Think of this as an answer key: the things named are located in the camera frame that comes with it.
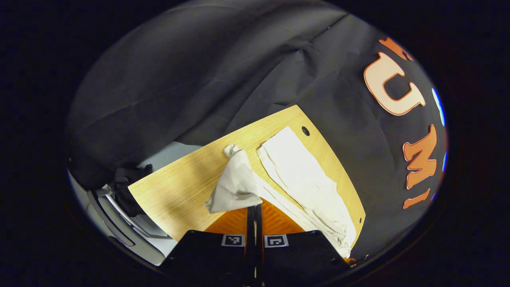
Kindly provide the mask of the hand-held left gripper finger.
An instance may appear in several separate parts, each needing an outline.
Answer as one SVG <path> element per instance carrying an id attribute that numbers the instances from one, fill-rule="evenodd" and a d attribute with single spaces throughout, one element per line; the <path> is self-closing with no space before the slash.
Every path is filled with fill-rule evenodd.
<path id="1" fill-rule="evenodd" d="M 242 233 L 187 231 L 161 270 L 186 287 L 255 287 L 255 210 L 245 212 Z"/>
<path id="2" fill-rule="evenodd" d="M 357 265 L 343 258 L 319 230 L 303 231 L 277 207 L 255 207 L 255 285 L 316 287 Z"/>

